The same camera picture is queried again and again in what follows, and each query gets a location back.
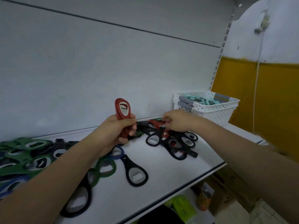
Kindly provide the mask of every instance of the white plastic basket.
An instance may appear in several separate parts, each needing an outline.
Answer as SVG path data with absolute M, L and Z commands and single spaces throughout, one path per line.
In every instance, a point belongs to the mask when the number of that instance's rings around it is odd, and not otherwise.
M 181 106 L 180 104 L 178 104 L 178 102 L 180 101 L 179 97 L 181 95 L 199 96 L 208 100 L 218 100 L 221 103 L 215 105 L 202 105 L 194 101 L 193 107 L 188 105 Z M 173 97 L 174 109 L 182 109 L 191 112 L 197 116 L 207 118 L 220 126 L 228 123 L 231 115 L 233 114 L 233 111 L 237 108 L 239 101 L 240 100 L 236 98 L 228 97 L 211 91 L 175 93 Z

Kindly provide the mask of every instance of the bottle opener hang hole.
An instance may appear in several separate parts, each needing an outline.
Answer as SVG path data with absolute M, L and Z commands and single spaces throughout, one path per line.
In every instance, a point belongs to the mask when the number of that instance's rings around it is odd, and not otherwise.
M 131 118 L 131 108 L 128 101 L 122 98 L 117 98 L 114 102 L 114 106 L 118 120 Z M 130 129 L 130 126 L 123 128 L 120 136 L 126 138 L 130 132 Z

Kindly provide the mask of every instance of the right hand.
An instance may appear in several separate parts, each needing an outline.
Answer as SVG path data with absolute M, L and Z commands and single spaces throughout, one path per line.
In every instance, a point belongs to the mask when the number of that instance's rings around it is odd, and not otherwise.
M 180 109 L 165 112 L 162 121 L 165 121 L 165 127 L 173 131 L 192 131 L 192 126 L 197 116 Z

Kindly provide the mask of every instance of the floor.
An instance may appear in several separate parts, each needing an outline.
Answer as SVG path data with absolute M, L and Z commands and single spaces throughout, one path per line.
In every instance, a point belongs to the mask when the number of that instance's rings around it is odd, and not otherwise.
M 288 224 L 269 205 L 262 202 L 252 214 L 235 201 L 215 217 L 217 224 Z

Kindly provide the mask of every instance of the yellow wall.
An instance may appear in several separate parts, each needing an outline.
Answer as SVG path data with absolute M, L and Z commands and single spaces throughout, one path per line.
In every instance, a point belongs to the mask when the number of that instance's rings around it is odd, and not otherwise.
M 230 123 L 252 132 L 256 62 L 222 57 L 213 92 L 241 100 Z M 299 65 L 261 63 L 255 131 L 299 160 Z

